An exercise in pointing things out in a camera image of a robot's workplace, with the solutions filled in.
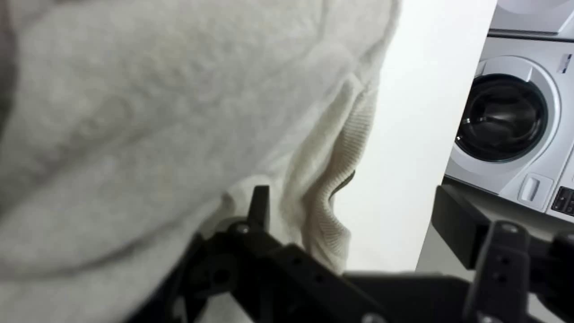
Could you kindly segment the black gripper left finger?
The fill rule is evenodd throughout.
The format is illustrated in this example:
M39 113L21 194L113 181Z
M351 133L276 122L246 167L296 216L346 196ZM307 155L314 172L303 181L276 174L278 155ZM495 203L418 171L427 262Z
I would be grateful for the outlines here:
M194 323L228 295L251 323L384 323L382 309L296 244L269 233L271 189L213 237L195 235L176 269L127 323Z

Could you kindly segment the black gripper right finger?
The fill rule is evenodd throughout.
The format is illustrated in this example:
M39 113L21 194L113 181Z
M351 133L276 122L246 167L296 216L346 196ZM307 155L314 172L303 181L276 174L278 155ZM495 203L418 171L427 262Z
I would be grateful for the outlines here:
M463 303L464 323L534 323L531 295L574 323L570 232L542 241L518 223L491 221L452 185L436 189L430 223L455 259L475 271Z

